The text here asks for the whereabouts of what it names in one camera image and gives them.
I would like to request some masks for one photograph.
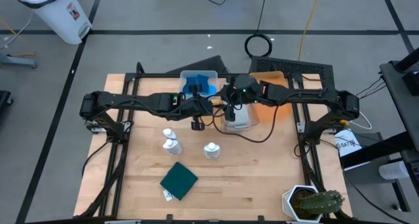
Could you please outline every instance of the green cloth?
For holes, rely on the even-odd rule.
[[[160,184],[178,200],[182,200],[196,181],[198,177],[180,162],[176,162]]]

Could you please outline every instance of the white paper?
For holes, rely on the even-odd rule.
[[[173,198],[172,194],[170,194],[169,191],[166,189],[163,191],[163,195],[164,198],[166,198],[166,201],[171,201]]]
[[[357,151],[358,149],[362,149],[354,133],[352,133],[350,130],[341,130],[338,134],[335,135],[335,141],[336,141],[336,146],[338,147],[340,151],[341,157],[344,155],[353,153],[354,151]],[[364,162],[362,164],[345,168],[344,170],[348,171],[348,170],[351,170],[352,168],[357,168],[367,163],[369,162]]]

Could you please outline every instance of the cactus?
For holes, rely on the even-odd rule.
[[[344,200],[339,192],[326,191],[299,197],[299,205],[296,208],[306,210],[310,214],[330,214],[340,210]]]

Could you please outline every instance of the wooden tabletop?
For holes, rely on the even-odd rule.
[[[123,81],[124,75],[108,75],[104,91],[120,94]],[[318,81],[305,81],[304,87],[317,89],[321,85]],[[179,79],[142,78],[139,81],[138,95],[178,91]],[[308,107],[312,120],[327,112],[324,105]],[[165,219],[166,214],[173,214],[174,219],[256,220],[258,215],[264,215],[266,220],[290,220],[282,212],[282,195],[294,185],[304,185],[300,158],[293,153],[297,133],[290,108],[289,104],[281,107],[274,133],[264,143],[222,135],[210,126],[202,132],[192,131],[191,120],[167,121],[136,111],[118,218]],[[116,119],[117,110],[111,109],[108,114]],[[271,126],[272,119],[261,119],[258,125],[242,134],[261,140],[267,136]],[[177,134],[183,148],[179,156],[169,156],[162,148],[166,140],[162,133],[164,128],[173,128]],[[105,139],[105,134],[93,135],[89,153]],[[322,139],[335,143],[332,135],[324,134]],[[209,142],[220,145],[218,159],[204,157],[203,148]],[[106,147],[88,163],[75,215],[85,211],[103,187],[110,150],[111,146]],[[345,198],[342,210],[352,215],[337,150],[326,143],[319,144],[317,150],[325,188],[339,191]],[[198,176],[198,181],[182,201],[174,198],[166,202],[159,183],[175,162],[185,165]],[[107,214],[111,212],[113,195],[114,189],[109,193]]]

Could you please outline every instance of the small white bottle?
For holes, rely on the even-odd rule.
[[[168,138],[168,139],[172,139],[172,140],[176,140],[176,134],[175,132],[173,132],[172,129],[170,128],[166,128],[163,130],[163,134]]]
[[[204,154],[207,159],[216,159],[220,156],[220,146],[211,142],[204,147]]]
[[[167,139],[163,144],[163,148],[167,150],[170,155],[180,155],[182,153],[182,146],[177,140]]]

